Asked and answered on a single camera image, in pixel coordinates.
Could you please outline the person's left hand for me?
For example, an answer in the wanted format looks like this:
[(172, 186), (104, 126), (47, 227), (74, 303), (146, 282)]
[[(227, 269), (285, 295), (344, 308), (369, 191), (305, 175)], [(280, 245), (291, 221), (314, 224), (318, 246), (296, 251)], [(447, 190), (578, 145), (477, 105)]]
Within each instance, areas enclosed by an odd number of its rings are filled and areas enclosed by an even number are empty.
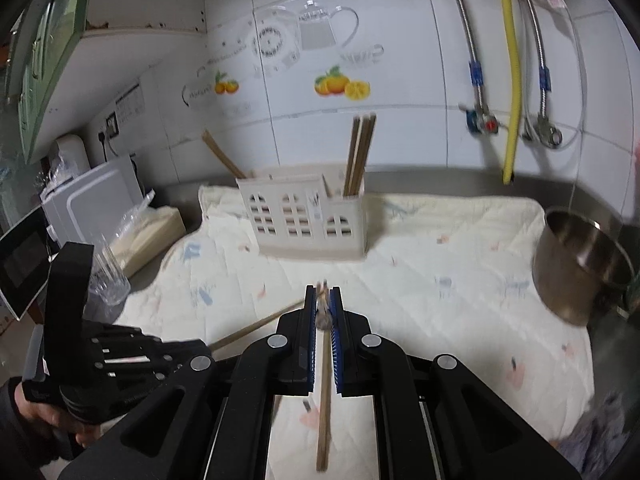
[(14, 402), (22, 419), (25, 419), (42, 434), (52, 430), (73, 434), (76, 442), (83, 448), (88, 448), (101, 437), (99, 426), (83, 424), (66, 411), (55, 406), (27, 400), (21, 382), (14, 390)]

